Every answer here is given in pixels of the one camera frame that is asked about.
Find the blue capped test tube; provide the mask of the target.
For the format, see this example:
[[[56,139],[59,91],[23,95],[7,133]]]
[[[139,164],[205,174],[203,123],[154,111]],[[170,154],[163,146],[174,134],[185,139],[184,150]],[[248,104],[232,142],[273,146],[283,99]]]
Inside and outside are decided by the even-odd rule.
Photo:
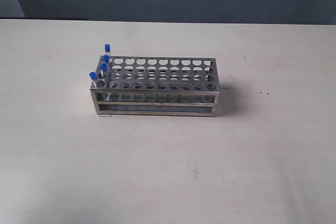
[[[89,76],[94,84],[95,87],[101,87],[100,79],[98,78],[98,75],[95,72],[90,72]]]
[[[109,57],[111,56],[111,45],[110,44],[104,45],[104,54]]]
[[[100,67],[100,79],[106,79],[108,77],[108,65],[102,63]]]
[[[110,59],[111,58],[107,55],[103,56],[103,63],[106,63],[108,65],[108,76],[109,76],[109,73],[110,73]]]

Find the stainless steel test tube rack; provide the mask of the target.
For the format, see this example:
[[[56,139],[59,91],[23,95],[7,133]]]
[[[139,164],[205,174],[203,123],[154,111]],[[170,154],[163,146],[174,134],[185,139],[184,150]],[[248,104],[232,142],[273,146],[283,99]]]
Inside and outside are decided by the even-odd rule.
[[[103,56],[94,71],[99,79]],[[216,115],[221,92],[216,59],[110,58],[110,73],[100,79],[101,87],[91,80],[90,93],[98,115]]]

